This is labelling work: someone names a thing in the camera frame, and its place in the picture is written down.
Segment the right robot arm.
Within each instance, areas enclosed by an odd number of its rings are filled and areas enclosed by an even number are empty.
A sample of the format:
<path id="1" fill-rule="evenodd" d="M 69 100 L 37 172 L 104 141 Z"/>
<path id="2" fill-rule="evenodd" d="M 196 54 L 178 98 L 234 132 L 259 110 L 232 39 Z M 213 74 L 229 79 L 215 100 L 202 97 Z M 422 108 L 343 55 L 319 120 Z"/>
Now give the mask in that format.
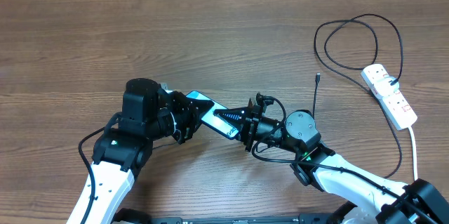
<path id="1" fill-rule="evenodd" d="M 257 94 L 245 107 L 215 110 L 214 115 L 239 131 L 247 151 L 256 153 L 259 144 L 294 153 L 286 160 L 305 186 L 334 194 L 349 204 L 333 221 L 362 221 L 356 211 L 373 217 L 376 223 L 447 223 L 448 201 L 429 182 L 411 184 L 376 176 L 346 161 L 321 140 L 309 110 L 284 113 L 281 121 L 264 115 L 276 98 Z"/>

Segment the blue Samsung Galaxy smartphone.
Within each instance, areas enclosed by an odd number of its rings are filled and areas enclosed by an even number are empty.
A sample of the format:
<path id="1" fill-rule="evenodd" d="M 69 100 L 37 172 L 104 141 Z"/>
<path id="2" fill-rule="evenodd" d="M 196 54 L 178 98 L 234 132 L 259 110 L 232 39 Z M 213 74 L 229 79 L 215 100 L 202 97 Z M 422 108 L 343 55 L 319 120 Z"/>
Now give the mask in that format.
<path id="1" fill-rule="evenodd" d="M 205 124 L 210 129 L 216 131 L 220 135 L 224 136 L 227 139 L 233 140 L 238 135 L 238 130 L 234 128 L 231 124 L 228 124 L 225 120 L 223 120 L 220 117 L 217 117 L 214 115 L 214 111 L 216 109 L 219 110 L 226 110 L 227 108 L 216 101 L 210 99 L 206 95 L 198 92 L 198 91 L 191 91 L 187 94 L 188 98 L 192 98 L 195 100 L 208 100 L 212 101 L 214 103 L 214 106 L 212 106 L 207 113 L 205 113 L 202 118 L 201 122 L 202 124 Z"/>

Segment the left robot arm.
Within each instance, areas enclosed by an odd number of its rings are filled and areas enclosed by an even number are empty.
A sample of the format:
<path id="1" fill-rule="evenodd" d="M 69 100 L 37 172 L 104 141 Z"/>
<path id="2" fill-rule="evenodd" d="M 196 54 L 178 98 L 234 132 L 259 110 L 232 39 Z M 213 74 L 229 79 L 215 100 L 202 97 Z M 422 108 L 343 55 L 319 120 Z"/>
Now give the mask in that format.
<path id="1" fill-rule="evenodd" d="M 183 144 L 213 106 L 210 100 L 168 92 L 151 79 L 128 81 L 121 111 L 96 131 L 92 159 L 84 162 L 88 177 L 68 223 L 111 223 L 151 157 L 153 142 L 173 137 Z"/>

